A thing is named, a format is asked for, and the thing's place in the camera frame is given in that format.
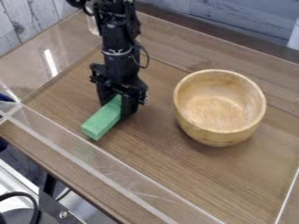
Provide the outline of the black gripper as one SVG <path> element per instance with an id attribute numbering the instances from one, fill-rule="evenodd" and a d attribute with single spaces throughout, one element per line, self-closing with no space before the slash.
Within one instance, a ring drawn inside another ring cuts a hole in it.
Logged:
<path id="1" fill-rule="evenodd" d="M 138 104 L 145 105 L 148 86 L 137 75 L 125 80 L 113 80 L 106 75 L 105 66 L 92 63 L 89 80 L 96 84 L 100 105 L 104 106 L 116 95 L 121 95 L 120 118 L 126 119 L 136 111 Z"/>

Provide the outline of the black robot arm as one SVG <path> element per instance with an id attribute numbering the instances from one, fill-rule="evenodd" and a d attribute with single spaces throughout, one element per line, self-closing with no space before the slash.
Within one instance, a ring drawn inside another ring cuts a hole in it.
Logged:
<path id="1" fill-rule="evenodd" d="M 90 81 L 97 87 L 101 105 L 114 96 L 120 97 L 120 119 L 136 113 L 145 104 L 148 86 L 138 77 L 138 71 L 148 67 L 140 63 L 144 47 L 136 40 L 140 26 L 134 0 L 96 0 L 92 4 L 93 17 L 101 37 L 104 63 L 89 65 Z"/>

